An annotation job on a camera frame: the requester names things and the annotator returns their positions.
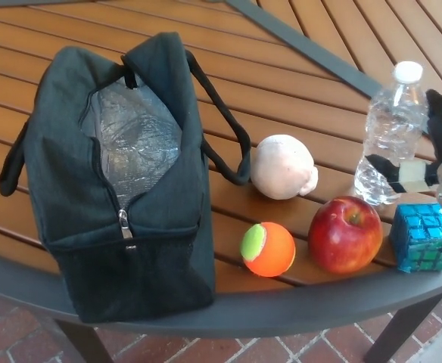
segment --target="table leg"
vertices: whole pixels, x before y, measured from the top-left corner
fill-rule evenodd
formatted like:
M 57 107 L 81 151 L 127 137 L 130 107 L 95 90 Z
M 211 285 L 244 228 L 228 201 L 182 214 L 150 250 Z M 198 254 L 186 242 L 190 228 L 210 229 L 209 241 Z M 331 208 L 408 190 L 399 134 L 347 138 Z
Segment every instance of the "table leg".
M 364 356 L 365 363 L 386 363 L 412 336 L 441 301 L 442 294 L 398 310 L 371 349 Z
M 93 327 L 36 315 L 63 353 L 75 363 L 114 363 Z

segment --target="dark gray bag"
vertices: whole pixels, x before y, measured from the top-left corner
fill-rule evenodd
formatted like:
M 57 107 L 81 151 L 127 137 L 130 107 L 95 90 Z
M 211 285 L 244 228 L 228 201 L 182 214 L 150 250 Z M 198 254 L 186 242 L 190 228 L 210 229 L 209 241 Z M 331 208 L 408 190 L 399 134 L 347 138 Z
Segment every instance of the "dark gray bag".
M 75 47 L 59 51 L 0 175 L 1 194 L 9 196 L 26 165 L 39 238 L 86 323 L 157 318 L 210 305 L 215 278 L 207 158 L 236 185 L 246 184 L 250 174 L 246 131 L 176 33 L 160 33 L 122 60 L 119 65 Z M 204 139 L 191 74 L 238 137 L 237 172 Z M 125 208 L 102 171 L 100 142 L 83 125 L 93 95 L 119 79 L 132 90 L 141 79 L 182 130 L 179 157 Z

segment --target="brick floor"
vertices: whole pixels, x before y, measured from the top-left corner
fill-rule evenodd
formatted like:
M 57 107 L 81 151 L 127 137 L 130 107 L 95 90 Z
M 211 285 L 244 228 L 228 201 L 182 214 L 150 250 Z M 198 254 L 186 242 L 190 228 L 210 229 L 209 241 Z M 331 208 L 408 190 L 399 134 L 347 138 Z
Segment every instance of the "brick floor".
M 116 363 L 360 363 L 391 316 L 289 337 L 205 340 L 97 329 Z M 442 302 L 393 363 L 406 363 L 442 329 Z M 0 301 L 0 363 L 73 363 L 27 311 Z

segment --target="bag pocket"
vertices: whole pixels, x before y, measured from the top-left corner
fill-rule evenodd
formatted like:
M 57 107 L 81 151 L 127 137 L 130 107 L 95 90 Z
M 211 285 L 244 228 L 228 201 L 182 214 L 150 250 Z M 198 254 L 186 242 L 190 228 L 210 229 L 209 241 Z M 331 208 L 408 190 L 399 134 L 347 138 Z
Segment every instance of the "bag pocket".
M 86 246 L 78 239 L 88 236 L 77 236 L 74 243 L 50 246 L 81 321 L 159 318 L 213 302 L 212 290 L 189 262 L 198 225 L 134 229 L 134 238 Z

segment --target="white bottle cap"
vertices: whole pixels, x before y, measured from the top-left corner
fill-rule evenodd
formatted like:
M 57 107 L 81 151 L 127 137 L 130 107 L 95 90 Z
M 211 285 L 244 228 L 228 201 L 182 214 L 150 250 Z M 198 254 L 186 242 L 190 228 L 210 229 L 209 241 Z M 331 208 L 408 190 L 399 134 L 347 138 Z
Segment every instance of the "white bottle cap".
M 399 83 L 410 85 L 420 81 L 423 75 L 423 67 L 421 64 L 412 61 L 404 61 L 396 64 L 394 68 L 394 78 Z

